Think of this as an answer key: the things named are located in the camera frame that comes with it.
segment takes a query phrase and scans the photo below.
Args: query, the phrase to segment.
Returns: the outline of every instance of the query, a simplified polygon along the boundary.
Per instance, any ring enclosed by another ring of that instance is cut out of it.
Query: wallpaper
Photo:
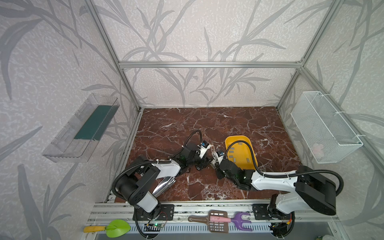
[[[0,1],[0,239],[79,239],[134,105],[82,1]],[[87,163],[41,154],[90,93],[120,107]]]
[[[120,61],[299,61],[331,0],[95,0]],[[293,69],[125,69],[143,106],[275,106]]]
[[[94,2],[120,61],[298,61],[331,3]]]
[[[306,67],[384,155],[384,1],[345,1]]]
[[[379,240],[384,235],[384,178],[358,149],[338,163],[318,164],[291,117],[303,91],[315,91],[299,77],[280,116],[299,154],[301,162],[312,169],[329,169],[344,179],[344,189],[336,198],[336,211],[350,240]],[[337,178],[326,174],[338,184]]]
[[[276,106],[292,68],[135,68],[126,76],[147,107]]]

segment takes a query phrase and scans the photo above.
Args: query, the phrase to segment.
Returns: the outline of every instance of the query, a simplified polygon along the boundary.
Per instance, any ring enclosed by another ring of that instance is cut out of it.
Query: pink handle
[[[231,222],[231,219],[229,217],[210,216],[209,221],[210,222]]]

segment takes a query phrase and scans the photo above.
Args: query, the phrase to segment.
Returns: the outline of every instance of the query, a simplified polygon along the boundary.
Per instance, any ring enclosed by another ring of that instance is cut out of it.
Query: white wire basket
[[[303,92],[291,116],[318,163],[339,162],[363,144],[319,91]]]

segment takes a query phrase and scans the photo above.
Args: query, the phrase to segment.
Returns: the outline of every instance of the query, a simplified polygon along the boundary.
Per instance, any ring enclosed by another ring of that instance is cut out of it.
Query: black mounting plate
[[[255,220],[276,220],[277,219],[290,219],[290,214],[285,214],[282,218],[281,216],[271,217],[268,213],[269,204],[252,204],[253,214],[255,215]]]
[[[173,204],[161,204],[160,205],[160,212],[165,212],[165,214],[167,215],[167,219],[166,219],[166,215],[161,213],[159,214],[159,216],[154,219],[153,221],[156,221],[156,220],[167,220],[167,221],[171,221],[173,220],[173,212],[174,212],[174,209],[175,209],[175,205]],[[136,210],[136,213],[137,213],[137,220],[138,221],[148,221],[148,219],[145,217],[145,215],[143,214],[144,210],[142,208],[139,208]]]

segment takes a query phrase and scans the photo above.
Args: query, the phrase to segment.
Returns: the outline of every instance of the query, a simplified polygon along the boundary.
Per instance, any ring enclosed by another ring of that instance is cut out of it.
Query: red marble surface
[[[284,172],[300,165],[298,155],[274,107],[145,109],[136,134],[129,165],[139,155],[167,159],[181,149],[189,134],[200,129],[203,140],[225,149],[225,139],[245,135],[252,143],[263,171]],[[198,142],[199,135],[192,137]],[[268,199],[274,190],[243,191],[228,179],[218,180],[211,166],[176,178],[159,201]]]

